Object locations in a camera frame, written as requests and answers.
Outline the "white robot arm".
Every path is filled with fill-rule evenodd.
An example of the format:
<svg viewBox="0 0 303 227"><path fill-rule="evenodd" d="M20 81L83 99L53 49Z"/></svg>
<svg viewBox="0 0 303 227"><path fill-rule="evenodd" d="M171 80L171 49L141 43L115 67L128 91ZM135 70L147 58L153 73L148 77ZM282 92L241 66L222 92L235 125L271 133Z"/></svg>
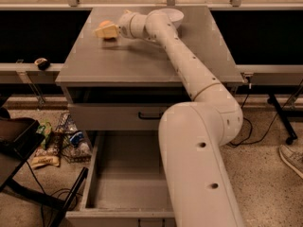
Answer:
<svg viewBox="0 0 303 227"><path fill-rule="evenodd" d="M241 130L239 103L182 42L162 10L127 11L116 29L125 38L159 43L190 97L169 107L158 128L177 227L244 227L219 150Z"/></svg>

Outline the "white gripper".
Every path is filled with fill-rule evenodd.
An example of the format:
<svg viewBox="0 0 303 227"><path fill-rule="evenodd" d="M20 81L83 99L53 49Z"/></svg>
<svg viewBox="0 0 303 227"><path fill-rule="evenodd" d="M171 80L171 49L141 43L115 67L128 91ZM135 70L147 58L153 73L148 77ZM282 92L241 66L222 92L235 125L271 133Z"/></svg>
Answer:
<svg viewBox="0 0 303 227"><path fill-rule="evenodd" d="M119 33L125 38L134 38L131 30L131 23L134 16L134 12L125 12L118 20ZM95 33L99 38L108 40L118 36L118 29L115 24L102 25L95 30Z"/></svg>

